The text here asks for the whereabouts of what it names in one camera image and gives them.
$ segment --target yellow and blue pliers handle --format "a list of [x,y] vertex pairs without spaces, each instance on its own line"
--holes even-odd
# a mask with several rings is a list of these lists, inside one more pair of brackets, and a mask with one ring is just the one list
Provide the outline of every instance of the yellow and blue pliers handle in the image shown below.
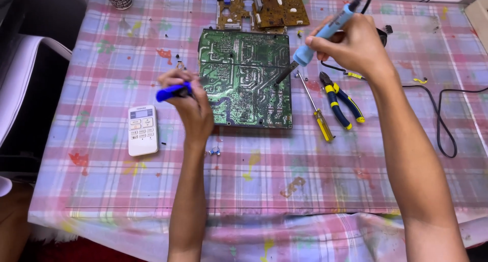
[[341,108],[339,108],[339,103],[337,103],[337,97],[339,97],[352,111],[352,114],[354,115],[358,123],[364,123],[364,116],[359,110],[358,106],[347,94],[345,94],[344,91],[342,91],[342,89],[339,88],[338,84],[328,84],[326,85],[325,89],[327,92],[327,98],[329,100],[330,107],[332,108],[332,111],[334,112],[337,120],[341,123],[341,125],[343,125],[345,129],[351,129],[352,124],[346,119],[341,111]]

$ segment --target hand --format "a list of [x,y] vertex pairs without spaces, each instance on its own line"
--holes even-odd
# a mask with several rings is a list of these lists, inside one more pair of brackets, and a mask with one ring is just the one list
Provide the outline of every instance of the hand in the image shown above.
[[393,63],[381,43],[372,16],[354,14],[342,30],[336,32],[330,41],[315,36],[333,16],[325,18],[305,40],[307,46],[317,51],[317,59],[326,61],[329,56],[342,67],[361,73],[366,77],[375,72],[393,68]]
[[185,81],[190,82],[195,98],[174,97],[168,99],[167,102],[176,107],[185,126],[185,147],[204,149],[207,139],[212,133],[214,122],[207,92],[200,84],[200,78],[190,72],[172,69],[159,76],[158,81],[162,88],[183,84]]

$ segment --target pliers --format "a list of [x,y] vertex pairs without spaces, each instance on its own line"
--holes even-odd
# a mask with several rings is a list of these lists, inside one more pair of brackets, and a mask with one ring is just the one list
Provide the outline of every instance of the pliers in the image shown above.
[[354,117],[356,117],[356,121],[358,123],[364,123],[363,114],[359,110],[356,103],[352,101],[351,97],[345,94],[345,92],[339,88],[338,84],[333,83],[329,75],[327,75],[325,72],[320,72],[319,78],[322,84],[324,84],[324,89],[327,92],[327,98],[329,99],[330,107],[332,108],[334,115],[341,123],[341,125],[343,125],[345,129],[352,128],[352,124],[345,118],[344,114],[341,111],[341,108],[339,108],[339,103],[337,103],[337,97],[339,97],[352,111],[352,114],[354,115]]

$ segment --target soldering iron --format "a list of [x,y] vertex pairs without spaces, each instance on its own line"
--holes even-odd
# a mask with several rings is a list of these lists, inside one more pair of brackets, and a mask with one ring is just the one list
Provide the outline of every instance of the soldering iron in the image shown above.
[[[354,15],[354,12],[358,8],[358,6],[361,4],[361,1],[362,0],[353,0],[351,3],[345,4],[344,7],[343,7],[343,9],[342,9],[342,11],[339,14],[337,14],[332,19],[331,22],[329,22],[328,24],[326,24],[319,31],[319,33],[317,33],[315,35],[315,37],[321,37],[321,38],[324,38],[324,39],[328,39],[328,38],[332,37],[332,35],[337,30],[339,30],[340,28],[342,28],[344,26],[344,24],[352,17],[352,15]],[[364,6],[363,11],[361,11],[361,13],[364,13],[366,11],[366,9],[368,8],[370,2],[371,2],[371,0],[368,0],[366,2],[366,5]],[[287,78],[288,75],[290,75],[290,73],[293,70],[295,70],[295,68],[298,65],[307,66],[308,63],[313,58],[313,53],[314,53],[314,51],[310,47],[308,47],[306,45],[299,47],[297,49],[297,51],[295,52],[295,54],[293,54],[293,62],[276,79],[276,82],[274,83],[274,86],[277,86],[285,78]]]

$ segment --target yellow screwdriver handle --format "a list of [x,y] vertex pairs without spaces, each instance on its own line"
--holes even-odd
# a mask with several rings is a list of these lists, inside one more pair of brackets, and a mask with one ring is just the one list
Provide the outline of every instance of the yellow screwdriver handle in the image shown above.
[[332,140],[334,140],[334,137],[332,136],[329,126],[327,125],[326,120],[322,116],[322,112],[320,111],[320,109],[317,109],[317,111],[315,111],[313,115],[315,115],[315,117],[317,118],[317,123],[319,123],[320,130],[322,131],[322,134],[324,135],[326,141],[331,142]]

